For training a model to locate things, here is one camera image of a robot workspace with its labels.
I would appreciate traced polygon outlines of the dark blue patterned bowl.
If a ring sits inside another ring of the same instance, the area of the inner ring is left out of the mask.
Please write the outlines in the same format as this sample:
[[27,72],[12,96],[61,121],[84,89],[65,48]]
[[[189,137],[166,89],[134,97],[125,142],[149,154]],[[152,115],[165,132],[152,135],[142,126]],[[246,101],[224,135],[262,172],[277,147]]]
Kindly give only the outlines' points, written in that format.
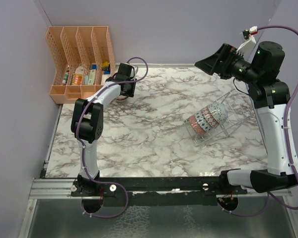
[[212,128],[217,128],[219,126],[218,121],[214,118],[208,107],[202,109],[202,114]]

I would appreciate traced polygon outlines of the pink patterned bowl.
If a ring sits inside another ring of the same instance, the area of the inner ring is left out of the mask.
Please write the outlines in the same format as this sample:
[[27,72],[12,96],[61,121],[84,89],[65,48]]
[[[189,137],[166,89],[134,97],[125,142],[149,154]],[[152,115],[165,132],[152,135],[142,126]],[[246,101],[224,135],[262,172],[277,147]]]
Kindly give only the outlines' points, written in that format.
[[120,96],[118,96],[118,97],[116,98],[116,100],[118,100],[118,101],[122,101],[122,100],[127,99],[128,97],[129,97],[129,96],[120,95]]

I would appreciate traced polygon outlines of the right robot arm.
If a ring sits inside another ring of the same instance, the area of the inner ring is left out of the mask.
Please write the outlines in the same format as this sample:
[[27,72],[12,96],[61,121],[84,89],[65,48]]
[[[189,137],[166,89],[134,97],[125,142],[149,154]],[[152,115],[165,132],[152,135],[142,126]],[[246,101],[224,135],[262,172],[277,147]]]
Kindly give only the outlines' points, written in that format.
[[298,159],[290,118],[284,115],[290,91],[286,83],[277,79],[284,57],[281,45],[264,41],[258,45],[252,62],[247,62],[235,47],[222,44],[213,55],[195,63],[195,67],[208,75],[215,73],[221,79],[233,77],[248,85],[248,95],[264,133],[267,168],[222,171],[218,188],[224,194],[231,193],[236,186],[263,193],[298,185]]

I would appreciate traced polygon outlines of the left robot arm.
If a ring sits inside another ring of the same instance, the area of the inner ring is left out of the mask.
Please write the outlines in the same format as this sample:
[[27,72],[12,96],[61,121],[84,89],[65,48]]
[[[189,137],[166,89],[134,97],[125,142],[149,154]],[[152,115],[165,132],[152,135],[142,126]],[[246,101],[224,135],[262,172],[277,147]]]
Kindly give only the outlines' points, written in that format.
[[87,99],[79,98],[74,104],[71,131],[80,149],[80,171],[75,186],[82,186],[90,196],[100,189],[95,179],[99,178],[97,142],[103,132],[104,109],[119,96],[134,96],[137,73],[138,67],[121,63],[118,71],[95,94]]

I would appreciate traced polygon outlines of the light blue patterned bowl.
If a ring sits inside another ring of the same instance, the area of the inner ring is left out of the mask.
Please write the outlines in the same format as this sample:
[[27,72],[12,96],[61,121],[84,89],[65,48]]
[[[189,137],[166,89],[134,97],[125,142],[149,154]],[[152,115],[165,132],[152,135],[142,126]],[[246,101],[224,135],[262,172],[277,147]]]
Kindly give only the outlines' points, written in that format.
[[209,132],[213,129],[213,127],[208,123],[202,112],[197,112],[194,114],[194,116],[197,123],[204,131]]

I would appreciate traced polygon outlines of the red floral bowl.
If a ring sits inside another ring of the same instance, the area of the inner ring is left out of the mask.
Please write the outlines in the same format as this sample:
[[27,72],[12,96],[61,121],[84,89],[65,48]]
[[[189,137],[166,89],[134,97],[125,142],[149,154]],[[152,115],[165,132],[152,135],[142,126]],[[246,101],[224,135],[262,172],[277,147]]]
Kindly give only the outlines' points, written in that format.
[[204,136],[206,134],[206,131],[204,131],[200,125],[198,124],[197,120],[195,119],[195,116],[192,115],[188,117],[188,121],[190,122],[190,125],[192,126],[193,130],[199,135]]

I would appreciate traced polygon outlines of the grey white patterned bowl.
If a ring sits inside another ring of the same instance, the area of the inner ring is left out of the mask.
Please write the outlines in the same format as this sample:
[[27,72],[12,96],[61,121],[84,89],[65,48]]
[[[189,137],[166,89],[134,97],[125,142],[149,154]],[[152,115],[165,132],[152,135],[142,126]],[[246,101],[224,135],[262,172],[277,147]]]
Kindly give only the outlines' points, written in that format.
[[228,117],[228,108],[223,103],[212,103],[208,105],[212,115],[218,121],[219,124],[223,125]]

